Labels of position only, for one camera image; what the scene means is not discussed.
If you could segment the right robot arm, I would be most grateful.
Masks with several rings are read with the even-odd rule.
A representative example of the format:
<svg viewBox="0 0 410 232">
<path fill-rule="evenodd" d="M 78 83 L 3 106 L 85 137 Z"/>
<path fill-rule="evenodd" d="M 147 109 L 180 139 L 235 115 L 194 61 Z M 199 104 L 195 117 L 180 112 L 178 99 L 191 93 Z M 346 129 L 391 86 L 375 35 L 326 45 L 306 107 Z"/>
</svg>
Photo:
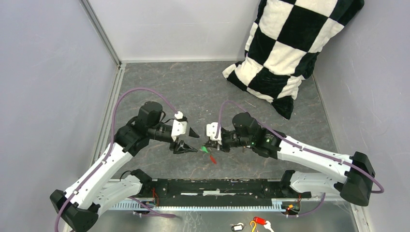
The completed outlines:
<svg viewBox="0 0 410 232">
<path fill-rule="evenodd" d="M 358 151 L 353 155 L 340 154 L 307 145 L 260 125 L 249 113 L 235 115 L 232 124 L 233 130 L 222 128 L 218 122 L 207 124 L 205 146 L 223 152 L 234 147 L 249 148 L 261 157 L 294 162 L 315 171 L 286 171 L 279 184 L 283 196 L 331 193 L 358 206 L 369 205 L 375 170 L 366 154 Z"/>
</svg>

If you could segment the green key tag with key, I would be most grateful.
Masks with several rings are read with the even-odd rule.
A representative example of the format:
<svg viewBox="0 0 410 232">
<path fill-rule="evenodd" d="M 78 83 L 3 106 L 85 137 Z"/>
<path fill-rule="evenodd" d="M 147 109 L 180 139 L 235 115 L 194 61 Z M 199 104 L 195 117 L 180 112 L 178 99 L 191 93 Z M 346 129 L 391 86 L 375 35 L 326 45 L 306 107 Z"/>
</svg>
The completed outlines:
<svg viewBox="0 0 410 232">
<path fill-rule="evenodd" d="M 207 150 L 207 148 L 206 148 L 205 146 L 202 146 L 202 147 L 201 147 L 201 150 L 202 150 L 203 152 L 205 152 L 205 153 L 209 153 L 209 151 Z"/>
</svg>

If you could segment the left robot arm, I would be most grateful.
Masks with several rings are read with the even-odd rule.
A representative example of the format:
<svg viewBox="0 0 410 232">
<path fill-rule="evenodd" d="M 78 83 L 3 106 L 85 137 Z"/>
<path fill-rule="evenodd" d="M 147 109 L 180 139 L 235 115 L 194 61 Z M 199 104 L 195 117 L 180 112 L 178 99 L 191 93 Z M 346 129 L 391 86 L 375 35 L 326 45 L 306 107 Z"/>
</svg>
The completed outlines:
<svg viewBox="0 0 410 232">
<path fill-rule="evenodd" d="M 54 190 L 50 201 L 58 214 L 75 232 L 87 232 L 106 210 L 125 198 L 138 194 L 148 196 L 152 184 L 135 174 L 103 189 L 111 177 L 151 140 L 166 142 L 175 154 L 197 152 L 181 140 L 182 135 L 200 136 L 188 125 L 182 112 L 177 112 L 171 125 L 163 122 L 163 107 L 148 101 L 138 115 L 119 128 L 99 159 L 70 187 Z"/>
</svg>

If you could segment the red key tag with keyring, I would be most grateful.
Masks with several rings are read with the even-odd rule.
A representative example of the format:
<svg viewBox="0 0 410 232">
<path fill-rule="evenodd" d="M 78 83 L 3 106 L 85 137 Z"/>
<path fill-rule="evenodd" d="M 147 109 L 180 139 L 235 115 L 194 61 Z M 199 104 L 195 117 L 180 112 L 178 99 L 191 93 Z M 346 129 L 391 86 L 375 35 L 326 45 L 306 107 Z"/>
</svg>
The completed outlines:
<svg viewBox="0 0 410 232">
<path fill-rule="evenodd" d="M 214 156 L 212 155 L 212 152 L 211 152 L 210 148 L 204 147 L 204 149 L 206 150 L 206 153 L 209 154 L 209 157 L 210 157 L 212 163 L 217 164 L 217 161 L 215 160 Z"/>
</svg>

